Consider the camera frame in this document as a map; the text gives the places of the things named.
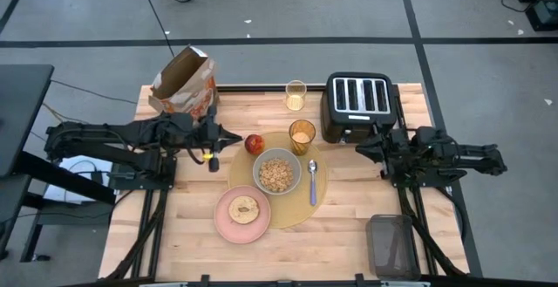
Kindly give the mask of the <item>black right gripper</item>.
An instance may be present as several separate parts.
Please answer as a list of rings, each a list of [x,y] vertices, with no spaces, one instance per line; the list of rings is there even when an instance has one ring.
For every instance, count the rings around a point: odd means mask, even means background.
[[[392,129],[388,133],[381,133],[380,137],[367,138],[356,146],[356,150],[374,163],[414,161],[411,141],[404,129]]]

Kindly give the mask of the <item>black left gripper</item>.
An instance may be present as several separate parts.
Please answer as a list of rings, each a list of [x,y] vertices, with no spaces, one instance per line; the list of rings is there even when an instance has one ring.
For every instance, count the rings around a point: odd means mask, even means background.
[[[208,113],[197,124],[189,113],[172,114],[172,147],[179,149],[208,149],[211,154],[218,153],[235,143],[241,142],[242,137],[229,132],[215,121],[215,114]]]

